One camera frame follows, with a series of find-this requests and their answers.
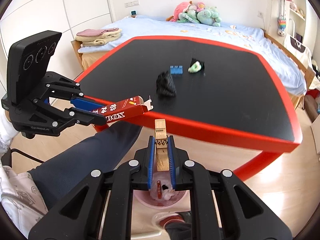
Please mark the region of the small blue bedside clock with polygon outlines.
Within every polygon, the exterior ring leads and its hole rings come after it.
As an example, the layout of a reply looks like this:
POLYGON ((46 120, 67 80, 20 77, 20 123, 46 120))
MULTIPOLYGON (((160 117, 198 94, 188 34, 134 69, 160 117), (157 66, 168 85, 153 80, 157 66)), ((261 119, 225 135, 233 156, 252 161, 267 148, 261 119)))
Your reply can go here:
POLYGON ((131 17, 132 17, 132 18, 135 18, 136 16, 137 16, 136 11, 131 11, 131 17))

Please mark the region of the black binder clip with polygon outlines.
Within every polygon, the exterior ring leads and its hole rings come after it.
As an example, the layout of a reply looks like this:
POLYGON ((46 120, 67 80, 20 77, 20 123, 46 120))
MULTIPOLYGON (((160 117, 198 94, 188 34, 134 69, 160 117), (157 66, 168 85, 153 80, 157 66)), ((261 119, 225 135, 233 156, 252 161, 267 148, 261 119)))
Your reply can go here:
POLYGON ((189 73, 197 73, 204 70, 204 62, 198 59, 192 58, 190 67, 188 68, 189 73))

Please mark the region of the large black sock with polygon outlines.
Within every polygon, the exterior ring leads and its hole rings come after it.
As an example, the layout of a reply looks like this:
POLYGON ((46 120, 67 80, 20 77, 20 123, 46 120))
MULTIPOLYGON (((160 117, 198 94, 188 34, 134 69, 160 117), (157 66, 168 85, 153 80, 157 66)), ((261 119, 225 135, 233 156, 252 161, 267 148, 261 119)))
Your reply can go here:
POLYGON ((156 80, 156 93, 162 97, 175 97, 177 94, 172 75, 166 71, 161 72, 156 80))

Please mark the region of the green white crumpled paper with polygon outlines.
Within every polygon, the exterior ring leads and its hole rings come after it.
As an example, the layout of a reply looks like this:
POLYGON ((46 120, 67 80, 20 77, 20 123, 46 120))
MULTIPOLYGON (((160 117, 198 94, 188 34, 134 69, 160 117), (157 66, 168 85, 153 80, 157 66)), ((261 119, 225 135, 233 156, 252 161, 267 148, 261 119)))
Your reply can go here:
POLYGON ((195 63, 193 63, 189 68, 188 68, 188 72, 189 73, 197 73, 202 69, 202 66, 200 64, 199 61, 196 61, 195 63))

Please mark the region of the folded cream pink blankets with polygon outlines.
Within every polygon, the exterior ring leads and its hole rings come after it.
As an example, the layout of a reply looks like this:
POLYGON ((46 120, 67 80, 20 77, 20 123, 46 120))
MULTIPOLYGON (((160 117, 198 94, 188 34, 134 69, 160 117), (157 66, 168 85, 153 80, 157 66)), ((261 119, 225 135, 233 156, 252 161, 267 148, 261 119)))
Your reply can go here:
POLYGON ((78 32, 75 40, 82 43, 85 47, 103 46, 120 38, 121 29, 86 29, 78 32))

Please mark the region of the white bookshelf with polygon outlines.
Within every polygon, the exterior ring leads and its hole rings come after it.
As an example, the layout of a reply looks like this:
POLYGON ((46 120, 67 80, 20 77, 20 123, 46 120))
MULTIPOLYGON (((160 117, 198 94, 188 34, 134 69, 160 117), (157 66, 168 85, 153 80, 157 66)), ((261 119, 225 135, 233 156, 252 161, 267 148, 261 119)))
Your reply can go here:
MULTIPOLYGON (((284 38, 277 35, 280 0, 271 1, 271 22, 276 26, 269 27, 269 33, 275 35, 276 38, 283 43, 284 38)), ((302 44, 310 50, 313 50, 317 37, 318 16, 309 0, 285 1, 285 17, 285 32, 302 42, 302 44)))

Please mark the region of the striped green plush toy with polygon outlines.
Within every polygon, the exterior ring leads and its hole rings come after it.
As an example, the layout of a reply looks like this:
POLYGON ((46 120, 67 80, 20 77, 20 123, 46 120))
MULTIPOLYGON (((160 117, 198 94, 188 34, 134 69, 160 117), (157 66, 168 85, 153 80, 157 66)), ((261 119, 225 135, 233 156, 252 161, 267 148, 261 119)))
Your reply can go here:
POLYGON ((177 22, 180 23, 200 23, 197 19, 197 12, 196 10, 188 10, 187 12, 180 12, 178 15, 177 22))

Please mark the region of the pink trash bin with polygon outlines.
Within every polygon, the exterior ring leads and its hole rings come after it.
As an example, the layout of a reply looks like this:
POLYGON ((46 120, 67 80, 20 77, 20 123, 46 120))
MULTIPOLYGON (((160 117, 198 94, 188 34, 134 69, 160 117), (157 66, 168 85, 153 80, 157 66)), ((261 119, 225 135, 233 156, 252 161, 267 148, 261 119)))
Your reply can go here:
POLYGON ((166 209, 181 202, 186 191, 175 191, 169 171, 155 172, 148 191, 134 191, 135 198, 143 205, 154 209, 166 209))

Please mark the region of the blue binder clip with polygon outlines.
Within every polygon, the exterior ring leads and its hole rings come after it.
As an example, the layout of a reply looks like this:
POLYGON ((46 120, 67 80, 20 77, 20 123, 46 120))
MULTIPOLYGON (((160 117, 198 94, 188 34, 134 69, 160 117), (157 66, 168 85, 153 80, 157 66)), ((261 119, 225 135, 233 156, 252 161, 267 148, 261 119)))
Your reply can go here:
POLYGON ((170 74, 171 75, 182 75, 183 74, 183 66, 170 66, 170 74))

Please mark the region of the red edged black table mat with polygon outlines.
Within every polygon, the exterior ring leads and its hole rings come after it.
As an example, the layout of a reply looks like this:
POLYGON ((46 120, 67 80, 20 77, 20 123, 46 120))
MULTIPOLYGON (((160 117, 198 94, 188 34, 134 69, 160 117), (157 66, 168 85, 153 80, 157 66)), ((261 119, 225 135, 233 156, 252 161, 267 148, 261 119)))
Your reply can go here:
POLYGON ((153 110, 140 126, 165 119, 171 134, 216 144, 258 150, 235 170, 251 178, 303 140, 300 124, 281 80, 268 63, 248 51, 187 40, 135 38, 93 63, 76 79, 86 98, 113 103, 132 96, 152 98, 153 110), (204 70, 189 73, 191 59, 204 70), (156 80, 170 66, 177 94, 156 93, 156 80))

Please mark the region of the white tote bag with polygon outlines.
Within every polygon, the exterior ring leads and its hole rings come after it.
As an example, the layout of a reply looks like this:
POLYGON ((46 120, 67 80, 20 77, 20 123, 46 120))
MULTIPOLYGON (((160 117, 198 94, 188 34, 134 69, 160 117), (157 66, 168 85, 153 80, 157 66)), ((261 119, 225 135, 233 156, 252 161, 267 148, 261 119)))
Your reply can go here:
POLYGON ((287 34, 284 39, 284 47, 292 53, 305 68, 312 67, 312 55, 310 49, 304 46, 297 39, 287 34))

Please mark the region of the rainbow hanging plush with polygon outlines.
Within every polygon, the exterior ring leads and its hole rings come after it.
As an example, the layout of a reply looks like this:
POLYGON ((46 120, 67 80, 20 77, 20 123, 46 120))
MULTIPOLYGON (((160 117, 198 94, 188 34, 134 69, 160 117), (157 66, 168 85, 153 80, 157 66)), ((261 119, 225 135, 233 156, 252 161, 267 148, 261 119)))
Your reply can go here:
POLYGON ((279 9, 279 16, 278 16, 277 35, 280 37, 284 37, 285 29, 286 29, 285 0, 280 0, 279 5, 280 5, 280 9, 279 9))

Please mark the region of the person's leg dark trousers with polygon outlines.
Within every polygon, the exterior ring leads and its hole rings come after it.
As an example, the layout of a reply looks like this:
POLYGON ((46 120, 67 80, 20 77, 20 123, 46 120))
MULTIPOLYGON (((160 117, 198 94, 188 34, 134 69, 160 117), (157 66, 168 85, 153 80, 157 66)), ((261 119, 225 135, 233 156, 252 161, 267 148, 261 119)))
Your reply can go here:
POLYGON ((138 139, 140 126, 120 121, 29 171, 48 209, 93 170, 112 171, 138 139))

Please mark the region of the pink plush toy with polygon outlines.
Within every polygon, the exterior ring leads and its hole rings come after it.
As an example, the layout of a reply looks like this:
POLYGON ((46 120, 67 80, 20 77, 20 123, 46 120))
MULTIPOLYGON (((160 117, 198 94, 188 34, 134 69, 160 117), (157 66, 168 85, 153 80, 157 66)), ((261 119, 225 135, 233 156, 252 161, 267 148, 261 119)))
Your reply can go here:
POLYGON ((182 2, 180 3, 174 10, 172 16, 166 19, 166 21, 176 22, 179 20, 178 16, 180 13, 187 12, 188 10, 197 10, 197 6, 190 2, 182 2))

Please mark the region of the white tissue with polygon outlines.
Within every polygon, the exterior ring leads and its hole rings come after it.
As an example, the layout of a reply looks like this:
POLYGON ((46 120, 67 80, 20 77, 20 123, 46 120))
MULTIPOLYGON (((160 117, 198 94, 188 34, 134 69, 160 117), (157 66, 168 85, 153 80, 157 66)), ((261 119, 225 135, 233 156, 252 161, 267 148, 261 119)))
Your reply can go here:
POLYGON ((169 172, 156 172, 153 174, 152 187, 149 189, 149 193, 152 199, 165 202, 171 200, 176 195, 175 190, 172 188, 170 173, 169 172), (162 198, 157 198, 157 180, 161 181, 162 184, 162 198))

